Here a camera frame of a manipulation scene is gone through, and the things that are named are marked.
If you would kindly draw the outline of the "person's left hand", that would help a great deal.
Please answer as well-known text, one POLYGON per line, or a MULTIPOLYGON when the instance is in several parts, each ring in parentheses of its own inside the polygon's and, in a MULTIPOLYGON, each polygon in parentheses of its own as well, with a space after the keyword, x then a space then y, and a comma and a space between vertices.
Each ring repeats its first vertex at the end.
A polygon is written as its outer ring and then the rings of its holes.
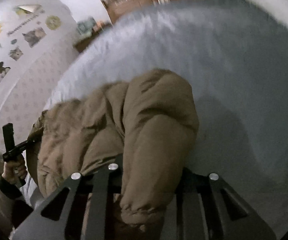
POLYGON ((17 161, 4 162, 2 178, 12 185, 20 179, 25 180, 28 174, 25 159, 20 155, 17 161))

